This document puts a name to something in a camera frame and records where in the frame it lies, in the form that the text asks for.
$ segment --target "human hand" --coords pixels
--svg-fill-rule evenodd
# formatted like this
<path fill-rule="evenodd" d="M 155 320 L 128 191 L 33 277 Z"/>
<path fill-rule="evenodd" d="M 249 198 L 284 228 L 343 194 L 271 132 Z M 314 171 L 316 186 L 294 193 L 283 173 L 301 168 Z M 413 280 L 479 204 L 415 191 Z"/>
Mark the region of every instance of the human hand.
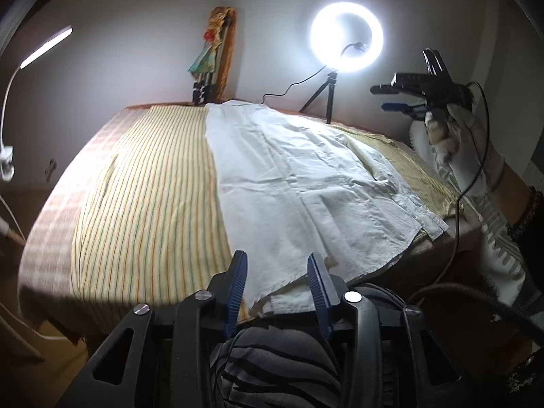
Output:
<path fill-rule="evenodd" d="M 440 113 L 427 112 L 425 125 L 429 142 L 434 146 L 441 163 L 450 165 L 459 188 L 464 191 L 479 169 L 485 152 L 486 130 L 476 115 L 461 106 L 448 104 L 448 112 L 449 116 L 445 120 L 439 118 Z M 490 142 L 483 165 L 485 179 L 478 180 L 469 194 L 479 196 L 486 191 L 493 191 L 500 182 L 503 169 L 504 158 Z"/>

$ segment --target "silver screw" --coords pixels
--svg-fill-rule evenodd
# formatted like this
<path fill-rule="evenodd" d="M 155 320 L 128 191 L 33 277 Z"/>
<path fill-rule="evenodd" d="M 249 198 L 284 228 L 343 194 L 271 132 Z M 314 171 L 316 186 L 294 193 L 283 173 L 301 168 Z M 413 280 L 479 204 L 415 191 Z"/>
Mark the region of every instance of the silver screw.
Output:
<path fill-rule="evenodd" d="M 211 294 L 208 290 L 200 290 L 195 293 L 195 299 L 197 301 L 207 301 L 212 296 L 213 294 Z"/>
<path fill-rule="evenodd" d="M 410 305 L 408 305 L 406 308 L 404 308 L 404 312 L 408 316 L 412 316 L 412 317 L 421 316 L 421 310 L 419 308 L 417 308 L 417 307 L 412 307 Z"/>
<path fill-rule="evenodd" d="M 151 310 L 151 308 L 148 304 L 138 304 L 132 309 L 134 314 L 139 316 L 145 315 L 149 310 Z"/>
<path fill-rule="evenodd" d="M 347 302 L 353 302 L 355 304 L 356 302 L 360 302 L 361 299 L 363 299 L 363 296 L 357 291 L 347 291 L 344 293 L 344 299 L 346 299 Z"/>

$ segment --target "wrinkled fabric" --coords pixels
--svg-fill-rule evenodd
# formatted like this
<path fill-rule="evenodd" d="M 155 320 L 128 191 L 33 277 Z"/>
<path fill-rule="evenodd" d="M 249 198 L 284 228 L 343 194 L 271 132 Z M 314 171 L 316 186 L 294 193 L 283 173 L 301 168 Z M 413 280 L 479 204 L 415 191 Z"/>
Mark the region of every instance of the wrinkled fabric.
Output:
<path fill-rule="evenodd" d="M 261 105 L 208 108 L 229 246 L 248 253 L 250 314 L 313 309 L 301 280 L 312 252 L 350 281 L 403 253 L 421 228 L 433 240 L 447 229 L 378 151 L 345 133 Z"/>

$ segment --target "ring light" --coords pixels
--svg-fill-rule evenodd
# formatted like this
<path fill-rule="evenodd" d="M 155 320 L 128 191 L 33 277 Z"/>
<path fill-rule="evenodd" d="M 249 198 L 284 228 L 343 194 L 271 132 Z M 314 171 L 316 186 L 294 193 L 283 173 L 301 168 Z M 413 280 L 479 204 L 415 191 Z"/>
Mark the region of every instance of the ring light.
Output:
<path fill-rule="evenodd" d="M 351 13 L 361 17 L 370 27 L 372 41 L 368 51 L 356 57 L 340 56 L 344 38 L 336 21 L 339 15 Z M 354 72 L 372 64 L 384 46 L 384 31 L 376 16 L 367 8 L 355 3 L 333 3 L 321 9 L 312 24 L 310 43 L 316 57 L 323 64 L 341 72 Z"/>

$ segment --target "wooden floor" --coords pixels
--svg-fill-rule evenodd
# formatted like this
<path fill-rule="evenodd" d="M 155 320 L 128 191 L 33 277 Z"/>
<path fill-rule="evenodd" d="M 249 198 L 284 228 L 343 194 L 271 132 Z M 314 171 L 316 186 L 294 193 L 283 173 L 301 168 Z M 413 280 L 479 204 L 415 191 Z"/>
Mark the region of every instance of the wooden floor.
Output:
<path fill-rule="evenodd" d="M 28 235 L 49 195 L 47 190 L 5 192 L 22 230 Z M 0 204 L 0 216 L 12 224 L 9 213 Z M 17 313 L 17 271 L 22 250 L 7 240 L 0 240 L 0 302 Z M 39 362 L 28 353 L 6 328 L 0 325 L 0 405 L 10 407 L 54 407 L 69 383 L 87 359 L 83 342 L 73 346 L 67 341 L 39 338 L 0 307 L 0 316 L 43 356 Z M 40 332 L 61 334 L 49 323 Z"/>

